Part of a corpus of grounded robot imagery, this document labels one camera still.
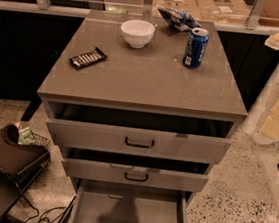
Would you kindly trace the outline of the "grey bottom drawer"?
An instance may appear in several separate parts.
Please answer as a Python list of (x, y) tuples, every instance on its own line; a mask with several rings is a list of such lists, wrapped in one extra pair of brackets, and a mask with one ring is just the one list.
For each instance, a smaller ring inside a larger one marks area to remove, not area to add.
[(187, 223), (184, 192), (82, 180), (68, 223)]

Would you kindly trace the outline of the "grey drawer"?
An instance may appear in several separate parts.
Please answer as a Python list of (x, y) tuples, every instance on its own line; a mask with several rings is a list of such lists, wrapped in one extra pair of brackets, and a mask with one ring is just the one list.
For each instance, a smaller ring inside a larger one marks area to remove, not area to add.
[(200, 192), (208, 181), (207, 164), (190, 161), (81, 149), (62, 164), (70, 177), (161, 189)]
[(59, 146), (207, 164), (231, 143), (223, 122), (87, 105), (67, 104), (46, 125)]
[(68, 223), (187, 223), (184, 192), (82, 180)]

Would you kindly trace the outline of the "grey drawer cabinet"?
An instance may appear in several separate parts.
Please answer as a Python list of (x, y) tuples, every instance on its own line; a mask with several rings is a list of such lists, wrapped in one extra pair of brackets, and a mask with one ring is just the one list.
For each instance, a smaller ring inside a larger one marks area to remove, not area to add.
[[(121, 34), (123, 21), (110, 12), (87, 15), (38, 90), (47, 120), (67, 104), (87, 105), (223, 122), (231, 140), (246, 111), (219, 36), (210, 37), (200, 68), (189, 69), (182, 63), (184, 32), (156, 19), (152, 40), (134, 49)], [(70, 63), (96, 47), (108, 56), (102, 62), (83, 69)], [(62, 160), (73, 150), (93, 150), (56, 145)]]

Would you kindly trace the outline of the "grey top drawer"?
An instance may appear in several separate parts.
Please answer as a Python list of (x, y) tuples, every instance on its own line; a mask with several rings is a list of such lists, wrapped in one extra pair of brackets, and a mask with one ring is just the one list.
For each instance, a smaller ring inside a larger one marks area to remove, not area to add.
[(59, 146), (207, 164), (231, 143), (223, 122), (87, 105), (67, 104), (46, 125)]

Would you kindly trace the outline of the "grey middle drawer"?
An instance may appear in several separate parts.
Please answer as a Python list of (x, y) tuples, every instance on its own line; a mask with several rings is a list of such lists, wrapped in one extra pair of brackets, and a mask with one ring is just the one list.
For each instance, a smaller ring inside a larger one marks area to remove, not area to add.
[(190, 161), (81, 149), (62, 164), (70, 177), (161, 189), (200, 192), (208, 181), (207, 164)]

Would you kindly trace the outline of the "blue soda can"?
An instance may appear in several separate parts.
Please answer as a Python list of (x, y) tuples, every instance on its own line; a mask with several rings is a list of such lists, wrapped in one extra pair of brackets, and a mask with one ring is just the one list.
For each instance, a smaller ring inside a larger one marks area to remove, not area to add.
[(186, 67), (196, 69), (201, 65), (209, 36), (205, 28), (196, 27), (191, 30), (182, 61)]

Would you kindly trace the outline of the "cardboard boxes behind glass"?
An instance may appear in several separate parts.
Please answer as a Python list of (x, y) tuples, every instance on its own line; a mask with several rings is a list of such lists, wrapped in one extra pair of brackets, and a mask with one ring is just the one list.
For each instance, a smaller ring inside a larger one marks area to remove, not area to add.
[[(158, 7), (187, 11), (198, 21), (243, 25), (259, 0), (153, 0), (152, 14), (160, 16)], [(279, 27), (279, 0), (266, 0), (257, 23)]]

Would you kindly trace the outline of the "blue white chip bag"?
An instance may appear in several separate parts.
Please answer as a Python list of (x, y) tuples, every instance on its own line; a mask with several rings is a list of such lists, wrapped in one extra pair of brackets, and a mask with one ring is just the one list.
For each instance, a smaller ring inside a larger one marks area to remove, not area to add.
[(157, 10), (163, 19), (171, 26), (173, 29), (179, 31), (191, 31), (193, 28), (200, 28), (201, 25), (198, 24), (193, 16), (187, 11), (175, 11), (172, 8), (158, 7)]

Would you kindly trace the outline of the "white bowl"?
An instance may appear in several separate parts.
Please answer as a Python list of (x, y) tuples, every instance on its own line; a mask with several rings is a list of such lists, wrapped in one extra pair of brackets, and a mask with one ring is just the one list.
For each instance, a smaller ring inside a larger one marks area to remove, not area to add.
[(155, 33), (155, 27), (152, 23), (136, 19), (122, 23), (121, 30), (125, 41), (134, 48), (145, 47)]

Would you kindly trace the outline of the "black snack bar packet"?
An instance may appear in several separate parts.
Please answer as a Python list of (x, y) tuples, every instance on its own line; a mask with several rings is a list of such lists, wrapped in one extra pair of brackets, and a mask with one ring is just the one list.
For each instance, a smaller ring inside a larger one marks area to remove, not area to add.
[(101, 49), (96, 47), (91, 52), (89, 51), (84, 54), (79, 54), (74, 57), (70, 57), (69, 60), (74, 68), (83, 69), (87, 66), (91, 66), (98, 62), (102, 62), (107, 57), (108, 56), (103, 51), (101, 51)]

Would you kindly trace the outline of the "black folded device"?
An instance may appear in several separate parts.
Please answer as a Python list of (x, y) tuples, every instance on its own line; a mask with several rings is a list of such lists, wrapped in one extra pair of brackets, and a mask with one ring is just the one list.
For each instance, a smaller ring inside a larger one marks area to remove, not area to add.
[(0, 129), (0, 175), (21, 183), (50, 159), (46, 147), (19, 144), (18, 128), (9, 124)]

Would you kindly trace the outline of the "white diagonal post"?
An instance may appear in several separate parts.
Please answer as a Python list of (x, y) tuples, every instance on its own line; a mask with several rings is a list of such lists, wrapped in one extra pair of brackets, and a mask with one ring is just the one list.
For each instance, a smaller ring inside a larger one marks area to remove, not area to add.
[(265, 83), (258, 98), (248, 111), (248, 116), (243, 120), (241, 129), (248, 135), (254, 135), (258, 132), (261, 124), (267, 118), (269, 110), (279, 97), (279, 63)]

